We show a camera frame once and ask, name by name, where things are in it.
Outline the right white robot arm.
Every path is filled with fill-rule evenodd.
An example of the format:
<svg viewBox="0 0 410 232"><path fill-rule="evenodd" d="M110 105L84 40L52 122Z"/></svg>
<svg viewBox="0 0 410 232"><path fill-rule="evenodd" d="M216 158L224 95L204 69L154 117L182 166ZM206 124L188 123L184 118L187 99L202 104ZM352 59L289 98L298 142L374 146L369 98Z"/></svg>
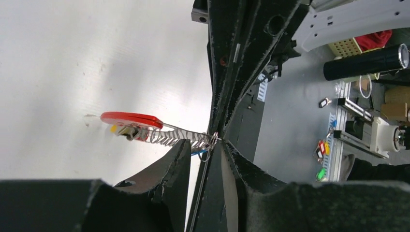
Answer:
<svg viewBox="0 0 410 232"><path fill-rule="evenodd" d="M244 95L274 52L298 52L342 39L410 25L407 0L356 0L310 13L301 0L210 0L208 60L212 107L208 131L224 136Z"/></svg>

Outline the yellow tag key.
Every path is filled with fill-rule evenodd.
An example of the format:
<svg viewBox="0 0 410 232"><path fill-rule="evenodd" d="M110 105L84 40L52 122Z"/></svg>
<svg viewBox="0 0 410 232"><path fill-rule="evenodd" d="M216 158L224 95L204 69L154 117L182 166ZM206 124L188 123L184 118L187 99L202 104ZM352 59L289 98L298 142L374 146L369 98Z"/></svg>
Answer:
<svg viewBox="0 0 410 232"><path fill-rule="evenodd" d="M110 128L110 132L116 136L132 137L133 131L132 127L127 126L112 125Z"/></svg>

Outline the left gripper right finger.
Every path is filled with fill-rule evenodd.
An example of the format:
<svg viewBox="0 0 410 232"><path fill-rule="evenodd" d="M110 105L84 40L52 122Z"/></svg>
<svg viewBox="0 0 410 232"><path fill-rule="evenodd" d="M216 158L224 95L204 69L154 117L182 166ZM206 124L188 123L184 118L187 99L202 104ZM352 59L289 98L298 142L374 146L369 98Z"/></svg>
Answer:
<svg viewBox="0 0 410 232"><path fill-rule="evenodd" d="M410 187L397 181L283 183L221 142L230 232L407 232Z"/></svg>

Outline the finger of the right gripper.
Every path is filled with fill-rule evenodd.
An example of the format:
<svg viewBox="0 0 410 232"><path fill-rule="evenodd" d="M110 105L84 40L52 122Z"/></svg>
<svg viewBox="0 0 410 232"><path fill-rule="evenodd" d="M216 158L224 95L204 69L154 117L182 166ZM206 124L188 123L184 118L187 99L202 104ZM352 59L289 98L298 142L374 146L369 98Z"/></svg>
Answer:
<svg viewBox="0 0 410 232"><path fill-rule="evenodd" d="M256 0L238 75L244 84L242 99L272 53L294 44L292 37L308 12L309 3L301 0Z"/></svg>
<svg viewBox="0 0 410 232"><path fill-rule="evenodd" d="M227 134L244 84L239 78L248 23L255 10L254 0L209 0L208 55L211 69L212 103L210 134Z"/></svg>

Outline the grey red keyring holder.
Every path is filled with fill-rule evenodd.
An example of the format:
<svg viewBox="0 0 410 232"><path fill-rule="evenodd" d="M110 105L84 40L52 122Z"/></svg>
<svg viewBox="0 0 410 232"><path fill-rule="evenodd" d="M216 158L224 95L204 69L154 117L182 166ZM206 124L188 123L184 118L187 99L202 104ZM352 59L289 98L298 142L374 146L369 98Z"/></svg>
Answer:
<svg viewBox="0 0 410 232"><path fill-rule="evenodd" d="M127 126L133 128L132 137L126 137L128 141L140 141L162 146L174 146L180 140L189 140L191 152L208 149L211 151L220 141L218 133L199 133L167 124L155 116L127 112L104 112L100 120L109 125ZM199 156L205 162L208 158Z"/></svg>

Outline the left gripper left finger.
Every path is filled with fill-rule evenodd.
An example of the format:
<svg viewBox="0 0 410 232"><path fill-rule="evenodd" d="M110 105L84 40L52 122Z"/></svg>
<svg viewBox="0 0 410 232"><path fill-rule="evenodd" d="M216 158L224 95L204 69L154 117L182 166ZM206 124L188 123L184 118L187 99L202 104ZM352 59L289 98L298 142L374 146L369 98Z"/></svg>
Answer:
<svg viewBox="0 0 410 232"><path fill-rule="evenodd" d="M100 179L2 180L3 232L182 232L191 147L180 140L162 158L111 186Z"/></svg>

